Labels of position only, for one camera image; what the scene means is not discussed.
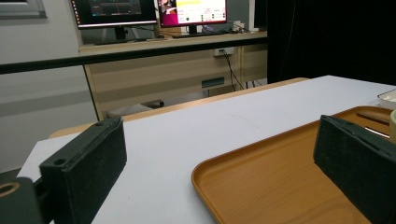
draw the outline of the white table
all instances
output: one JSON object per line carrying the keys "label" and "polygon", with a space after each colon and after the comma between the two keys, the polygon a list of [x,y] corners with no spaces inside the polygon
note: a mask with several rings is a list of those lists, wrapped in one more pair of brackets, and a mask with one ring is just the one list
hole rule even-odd
{"label": "white table", "polygon": [[[125,122],[128,162],[94,223],[214,223],[191,184],[201,161],[358,105],[395,86],[319,77]],[[76,134],[40,141],[19,176]]]}

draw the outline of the white wall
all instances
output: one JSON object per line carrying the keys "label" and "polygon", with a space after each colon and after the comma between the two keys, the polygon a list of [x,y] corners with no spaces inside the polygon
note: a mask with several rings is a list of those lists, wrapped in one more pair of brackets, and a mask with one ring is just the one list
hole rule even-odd
{"label": "white wall", "polygon": [[[78,56],[68,0],[42,1],[46,19],[0,20],[0,64]],[[1,75],[0,173],[51,133],[95,121],[82,66]]]}

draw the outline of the screw hole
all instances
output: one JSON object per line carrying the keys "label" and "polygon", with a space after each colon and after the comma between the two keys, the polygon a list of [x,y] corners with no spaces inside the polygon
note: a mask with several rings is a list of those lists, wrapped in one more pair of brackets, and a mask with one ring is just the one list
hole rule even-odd
{"label": "screw hole", "polygon": [[0,186],[0,198],[14,192],[19,187],[20,184],[17,182],[6,183]]}

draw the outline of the power strip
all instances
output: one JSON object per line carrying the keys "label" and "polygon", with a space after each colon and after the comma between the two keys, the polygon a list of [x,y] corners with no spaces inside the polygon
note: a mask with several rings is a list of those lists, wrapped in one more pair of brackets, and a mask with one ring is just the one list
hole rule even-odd
{"label": "power strip", "polygon": [[234,47],[229,47],[229,48],[223,48],[223,49],[214,49],[213,50],[213,56],[224,56],[223,50],[225,50],[226,54],[233,54],[233,49]]}

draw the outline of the monitor screen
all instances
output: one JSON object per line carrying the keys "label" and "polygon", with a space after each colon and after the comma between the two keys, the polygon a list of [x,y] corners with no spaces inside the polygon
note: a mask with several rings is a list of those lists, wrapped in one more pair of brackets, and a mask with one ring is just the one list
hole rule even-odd
{"label": "monitor screen", "polygon": [[79,30],[157,23],[155,0],[70,0]]}
{"label": "monitor screen", "polygon": [[226,0],[157,0],[161,27],[227,22]]}

